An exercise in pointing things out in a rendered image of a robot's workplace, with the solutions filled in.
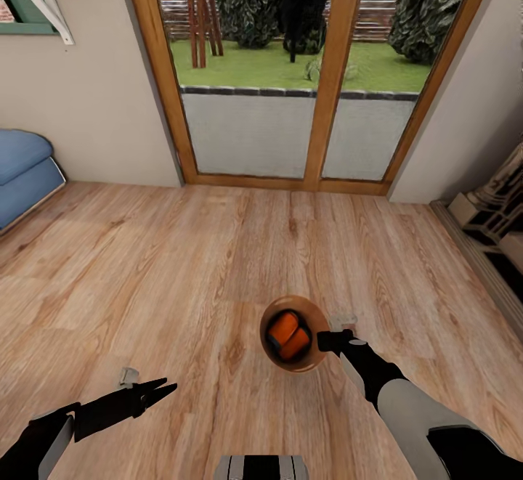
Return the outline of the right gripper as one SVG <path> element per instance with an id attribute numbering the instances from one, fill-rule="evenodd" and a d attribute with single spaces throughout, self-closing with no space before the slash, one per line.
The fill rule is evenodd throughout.
<path id="1" fill-rule="evenodd" d="M 341 337 L 355 338 L 353 336 L 352 330 L 350 330 L 350 329 L 343 330 L 343 332 L 340 332 L 340 333 L 331 333 L 330 331 L 318 332 L 317 333 L 318 349 L 320 351 L 326 351 L 326 352 L 332 351 L 337 357 L 339 357 L 336 352 L 336 342 Z"/>

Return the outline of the trash can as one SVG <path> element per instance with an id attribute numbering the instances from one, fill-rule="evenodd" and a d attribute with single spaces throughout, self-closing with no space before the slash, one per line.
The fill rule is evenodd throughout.
<path id="1" fill-rule="evenodd" d="M 266 340 L 266 333 L 286 310 L 292 310 L 299 317 L 299 326 L 304 326 L 312 339 L 311 343 L 288 364 L 275 354 L 275 350 Z M 298 295 L 276 298 L 264 310 L 259 324 L 259 337 L 265 354 L 275 366 L 288 373 L 310 372 L 320 365 L 327 352 L 318 349 L 317 333 L 326 331 L 330 331 L 330 325 L 323 311 L 313 301 Z"/>

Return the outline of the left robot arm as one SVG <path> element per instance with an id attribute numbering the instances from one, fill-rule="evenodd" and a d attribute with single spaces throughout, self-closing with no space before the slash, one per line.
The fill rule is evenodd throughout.
<path id="1" fill-rule="evenodd" d="M 138 370 L 122 367 L 115 392 L 83 406 L 76 402 L 31 419 L 0 459 L 0 480 L 47 480 L 73 433 L 76 443 L 128 417 L 142 416 L 177 388 L 177 383 L 161 388 L 167 378 L 137 383 L 138 378 Z"/>

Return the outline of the robot trunk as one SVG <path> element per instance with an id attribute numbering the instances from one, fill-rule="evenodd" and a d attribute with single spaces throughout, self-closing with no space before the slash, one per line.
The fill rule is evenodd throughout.
<path id="1" fill-rule="evenodd" d="M 309 480 L 301 455 L 222 455 L 214 480 Z"/>

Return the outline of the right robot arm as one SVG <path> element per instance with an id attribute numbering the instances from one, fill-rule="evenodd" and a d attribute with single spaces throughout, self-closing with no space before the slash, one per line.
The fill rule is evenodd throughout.
<path id="1" fill-rule="evenodd" d="M 333 315 L 328 322 L 330 331 L 317 333 L 318 349 L 340 358 L 417 480 L 523 480 L 523 463 L 509 457 L 490 435 L 408 381 L 352 330 L 343 330 L 342 325 L 358 322 L 356 315 Z"/>

